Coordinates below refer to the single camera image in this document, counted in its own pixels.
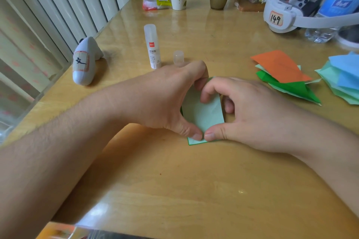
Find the fingernail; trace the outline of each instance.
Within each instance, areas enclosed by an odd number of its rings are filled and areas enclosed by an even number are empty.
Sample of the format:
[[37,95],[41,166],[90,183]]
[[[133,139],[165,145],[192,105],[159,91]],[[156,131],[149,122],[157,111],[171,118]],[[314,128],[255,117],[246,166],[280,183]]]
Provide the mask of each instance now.
[[196,133],[195,135],[192,136],[192,139],[194,139],[196,141],[201,141],[202,140],[202,134]]
[[210,141],[213,141],[216,139],[216,136],[214,135],[214,133],[207,133],[204,135],[204,139],[207,141],[207,142],[210,142]]

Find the glossy wooden tabletop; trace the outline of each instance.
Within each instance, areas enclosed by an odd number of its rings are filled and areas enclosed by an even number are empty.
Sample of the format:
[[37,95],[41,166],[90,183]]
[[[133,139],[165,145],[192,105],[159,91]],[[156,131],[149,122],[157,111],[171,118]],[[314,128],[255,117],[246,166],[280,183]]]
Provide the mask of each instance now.
[[[131,0],[96,39],[109,58],[97,62],[92,85],[74,84],[67,70],[8,142],[102,87],[151,71],[143,31],[149,23],[163,64],[182,50],[187,61],[204,60],[210,76],[257,79],[249,57],[279,49],[318,78],[314,70],[328,56],[348,53],[334,42],[307,41],[303,30],[272,33],[262,13],[232,5],[216,11],[209,0],[188,0],[183,11],[145,12],[141,0]],[[323,106],[284,96],[359,133],[358,107],[323,81],[312,88]],[[115,136],[53,220],[152,238],[359,238],[359,219],[294,157],[229,141],[188,146],[168,130],[139,125]]]

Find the glue stick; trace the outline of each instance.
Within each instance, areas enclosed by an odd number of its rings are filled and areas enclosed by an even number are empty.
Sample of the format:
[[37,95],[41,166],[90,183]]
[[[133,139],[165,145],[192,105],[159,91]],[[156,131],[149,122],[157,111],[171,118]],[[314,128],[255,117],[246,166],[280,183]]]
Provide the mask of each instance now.
[[152,69],[161,68],[161,56],[159,53],[156,26],[154,24],[147,24],[145,25],[144,30],[145,30],[148,56],[150,57],[151,68]]

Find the light green paper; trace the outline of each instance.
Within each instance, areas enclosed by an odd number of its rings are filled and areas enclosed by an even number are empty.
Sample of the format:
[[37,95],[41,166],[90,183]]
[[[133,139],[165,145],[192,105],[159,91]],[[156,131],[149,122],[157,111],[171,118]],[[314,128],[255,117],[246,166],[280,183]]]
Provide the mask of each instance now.
[[317,72],[324,79],[329,88],[332,90],[333,94],[343,98],[349,104],[359,105],[359,99],[351,96],[351,94],[348,93],[348,90],[349,92],[353,92],[351,90],[354,89],[343,88],[336,85],[336,82],[339,78],[340,70],[331,66],[330,61],[327,61],[327,63],[323,66],[322,69],[317,69],[315,70],[315,72]]
[[[256,67],[259,68],[259,69],[261,69],[261,70],[263,70],[263,71],[266,72],[267,74],[270,74],[266,69],[264,69],[264,67],[263,67],[262,65],[257,64]],[[320,82],[321,80],[322,80],[322,79],[316,79],[316,80],[307,81],[306,84],[317,83],[317,82]]]
[[[204,133],[207,129],[215,124],[224,123],[222,106],[219,94],[212,96],[210,102],[204,104],[200,102],[201,91],[197,91],[192,85],[188,90],[182,103],[183,117],[190,123],[195,124]],[[188,137],[189,145],[197,145],[207,142],[202,139],[196,141]]]
[[258,77],[264,81],[270,84],[272,87],[276,90],[285,90],[289,92],[291,95],[303,98],[305,100],[321,103],[319,98],[316,97],[316,95],[313,93],[313,91],[305,84],[305,82],[290,82],[290,83],[280,83],[275,78],[273,78],[270,74],[264,72],[264,71],[258,71],[257,72]]

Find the snack package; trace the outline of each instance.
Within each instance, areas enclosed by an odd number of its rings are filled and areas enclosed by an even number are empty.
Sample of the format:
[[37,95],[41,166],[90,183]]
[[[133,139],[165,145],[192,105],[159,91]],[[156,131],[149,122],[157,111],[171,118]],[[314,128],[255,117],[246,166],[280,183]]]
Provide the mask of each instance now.
[[144,10],[160,10],[172,7],[170,0],[143,0],[142,9]]

